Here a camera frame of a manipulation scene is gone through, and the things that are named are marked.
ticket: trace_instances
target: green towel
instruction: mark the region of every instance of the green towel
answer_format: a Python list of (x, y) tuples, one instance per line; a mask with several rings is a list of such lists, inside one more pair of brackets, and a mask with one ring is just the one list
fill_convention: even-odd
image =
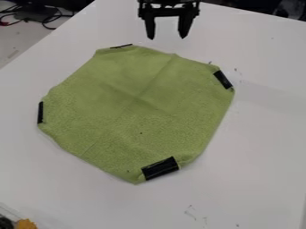
[(219, 68), (144, 47), (98, 50), (43, 97), (38, 127), (64, 150), (126, 181), (208, 145), (234, 97)]

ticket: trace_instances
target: white table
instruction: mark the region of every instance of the white table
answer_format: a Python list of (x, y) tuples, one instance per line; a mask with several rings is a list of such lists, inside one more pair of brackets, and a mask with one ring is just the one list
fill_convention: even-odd
[[(0, 201), (43, 228), (302, 228), (306, 23), (203, 4), (188, 38), (176, 26), (158, 20), (150, 41), (136, 1), (100, 1), (5, 66)], [(236, 88), (195, 163), (136, 186), (64, 152), (36, 125), (51, 87), (96, 49), (128, 43), (212, 61)]]

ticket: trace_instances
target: yellow object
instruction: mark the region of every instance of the yellow object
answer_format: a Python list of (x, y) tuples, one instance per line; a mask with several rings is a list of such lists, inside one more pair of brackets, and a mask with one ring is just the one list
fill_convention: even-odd
[(22, 219), (17, 222), (16, 229), (38, 229), (29, 219)]

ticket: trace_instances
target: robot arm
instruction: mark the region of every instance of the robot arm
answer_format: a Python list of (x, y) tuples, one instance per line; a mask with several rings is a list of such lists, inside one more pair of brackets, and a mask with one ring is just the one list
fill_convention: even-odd
[(139, 17), (145, 21), (147, 36), (155, 37), (156, 17), (179, 17), (178, 31), (187, 37), (193, 19), (200, 13), (200, 0), (139, 0)]

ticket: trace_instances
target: microfiber cloth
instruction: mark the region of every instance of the microfiber cloth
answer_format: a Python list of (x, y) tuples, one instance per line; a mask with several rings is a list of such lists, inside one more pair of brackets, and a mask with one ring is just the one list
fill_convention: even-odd
[(211, 64), (145, 47), (98, 50), (39, 104), (38, 127), (64, 150), (139, 183), (208, 145), (234, 97)]

